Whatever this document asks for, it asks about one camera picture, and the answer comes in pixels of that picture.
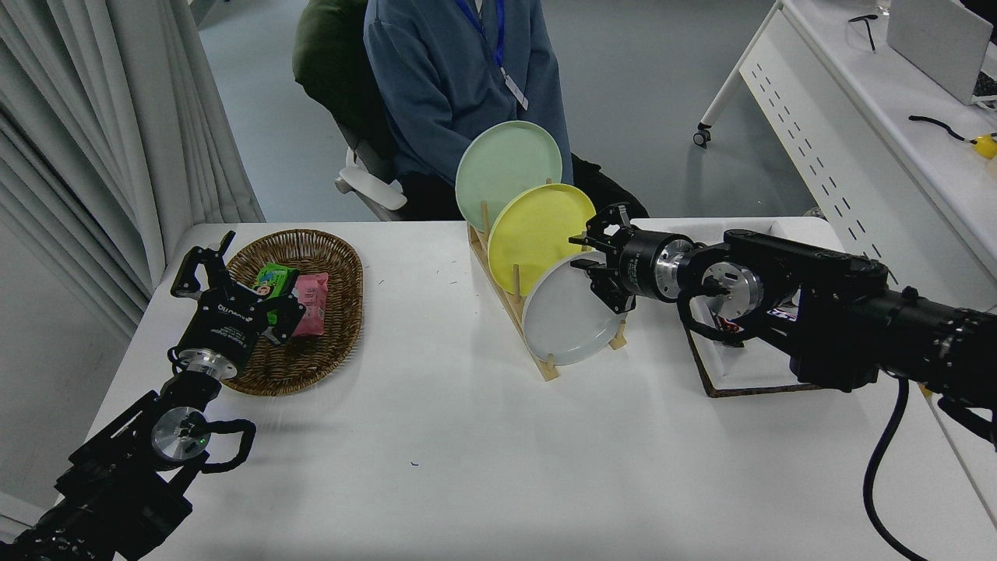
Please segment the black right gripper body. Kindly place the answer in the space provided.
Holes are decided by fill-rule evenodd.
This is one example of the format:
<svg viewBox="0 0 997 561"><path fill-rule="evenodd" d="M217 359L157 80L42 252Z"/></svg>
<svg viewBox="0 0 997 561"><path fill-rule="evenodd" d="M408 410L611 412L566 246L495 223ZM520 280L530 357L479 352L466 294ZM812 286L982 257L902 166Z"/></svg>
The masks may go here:
<svg viewBox="0 0 997 561"><path fill-rule="evenodd" d="M627 291L676 302L680 235L636 230L621 252L619 271Z"/></svg>

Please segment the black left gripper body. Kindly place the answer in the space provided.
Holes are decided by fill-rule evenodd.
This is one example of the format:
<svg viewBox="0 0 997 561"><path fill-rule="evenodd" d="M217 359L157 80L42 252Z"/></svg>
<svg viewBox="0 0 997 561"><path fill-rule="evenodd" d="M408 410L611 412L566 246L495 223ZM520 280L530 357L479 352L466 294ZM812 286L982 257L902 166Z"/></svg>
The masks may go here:
<svg viewBox="0 0 997 561"><path fill-rule="evenodd" d="M259 295L245 285L204 291L179 341L179 359L220 355L235 369L244 369L268 327L270 319L261 309Z"/></svg>

